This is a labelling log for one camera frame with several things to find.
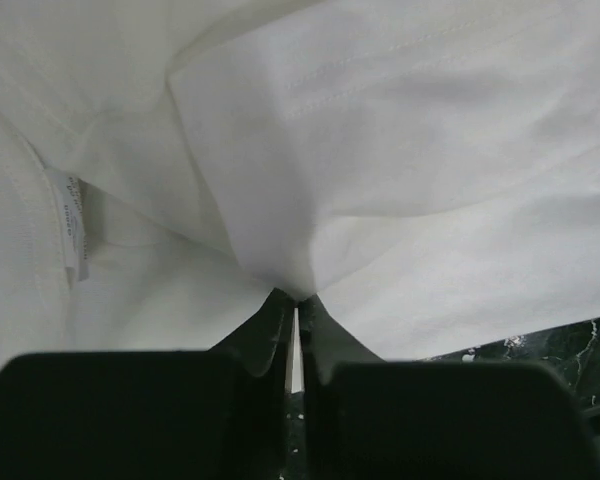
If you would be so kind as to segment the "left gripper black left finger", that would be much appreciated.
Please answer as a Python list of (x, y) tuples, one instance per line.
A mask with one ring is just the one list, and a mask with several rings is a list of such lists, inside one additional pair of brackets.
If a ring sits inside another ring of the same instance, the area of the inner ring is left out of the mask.
[(28, 354), (0, 371), (0, 479), (274, 479), (290, 299), (206, 351)]

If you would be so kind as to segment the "white printed t shirt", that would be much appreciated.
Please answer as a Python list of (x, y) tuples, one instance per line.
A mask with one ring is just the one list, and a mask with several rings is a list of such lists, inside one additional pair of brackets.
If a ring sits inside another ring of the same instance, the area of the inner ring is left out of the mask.
[(0, 370), (317, 295), (419, 359), (600, 316), (600, 1), (0, 1)]

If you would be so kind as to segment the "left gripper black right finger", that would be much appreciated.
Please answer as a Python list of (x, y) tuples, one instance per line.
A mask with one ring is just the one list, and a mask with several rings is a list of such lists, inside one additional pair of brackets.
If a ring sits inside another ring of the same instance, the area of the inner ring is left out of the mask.
[(313, 479), (600, 479), (593, 431), (544, 366), (385, 361), (317, 297), (299, 330)]

